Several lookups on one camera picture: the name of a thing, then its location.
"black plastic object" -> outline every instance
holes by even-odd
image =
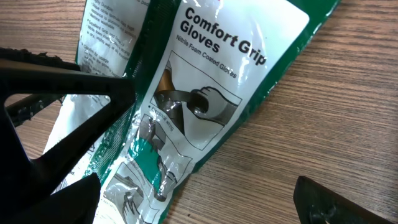
[[[4,107],[5,100],[16,93],[108,95],[111,101],[46,154],[32,160],[26,156],[14,125]],[[0,192],[2,192],[0,223],[20,216],[23,211],[24,214],[32,214],[28,211],[37,208],[36,206],[40,203],[51,207],[45,202],[51,200],[49,195],[90,146],[132,106],[134,101],[134,85],[127,79],[101,77],[73,70],[0,59],[0,103],[2,104],[0,108],[0,148],[3,158],[5,158],[0,163],[0,169],[3,171],[0,185]],[[95,175],[84,180],[89,185],[100,184]],[[79,190],[70,191],[75,195],[81,193]],[[93,194],[99,197],[99,193],[98,190]],[[79,208],[84,205],[84,203],[73,202],[72,198],[70,198],[70,202],[65,206],[73,205]],[[21,221],[20,223],[46,223],[42,220],[29,218],[31,217],[25,217],[25,222]],[[87,220],[89,219],[79,218],[77,222],[71,223],[87,223]]]
[[[294,204],[301,224],[392,224],[308,177],[299,177]]]
[[[26,62],[34,65],[44,65],[54,68],[64,68],[68,70],[80,71],[77,64],[64,62],[57,56],[49,57],[47,53],[40,53],[38,55],[32,54],[26,49],[4,49],[0,47],[0,58],[12,60],[15,62]],[[14,103],[7,107],[8,115],[15,127],[21,125],[24,121],[31,119],[39,111],[46,108],[48,105],[56,100],[60,100],[63,95],[30,95],[23,100]]]

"product label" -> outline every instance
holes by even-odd
[[[173,189],[237,121],[308,20],[286,0],[181,2],[131,138],[103,186],[126,223],[159,222]]]
[[[87,0],[77,61],[83,72],[122,77],[141,31],[149,0]],[[107,96],[68,95],[44,152],[70,134],[110,101]],[[55,191],[80,180],[101,136]]]
[[[122,77],[149,0],[87,0],[78,64],[83,72]]]

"table surface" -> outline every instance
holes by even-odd
[[[0,46],[72,62],[84,2],[0,1]],[[398,223],[397,71],[398,1],[343,0],[258,111],[189,178],[166,222],[299,223],[292,195],[306,175]],[[59,109],[17,128],[31,157]]]

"green packaging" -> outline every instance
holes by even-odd
[[[249,118],[337,4],[87,0],[76,62],[133,78],[137,101],[59,188],[96,172],[95,223],[162,222],[184,180]],[[46,148],[107,102],[67,96]]]

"printed illustration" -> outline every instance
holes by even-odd
[[[161,202],[166,201],[192,159],[181,156],[160,124],[146,114],[129,153],[152,184],[154,197]]]
[[[211,137],[211,140],[217,135],[230,121],[240,101],[210,76],[172,53],[151,102],[193,146],[203,149],[208,141],[196,139]]]
[[[125,164],[121,164],[117,173],[109,182],[104,197],[115,204],[125,224],[145,224],[142,213],[151,214],[153,218],[158,210],[148,206],[149,201],[144,195],[141,183]]]

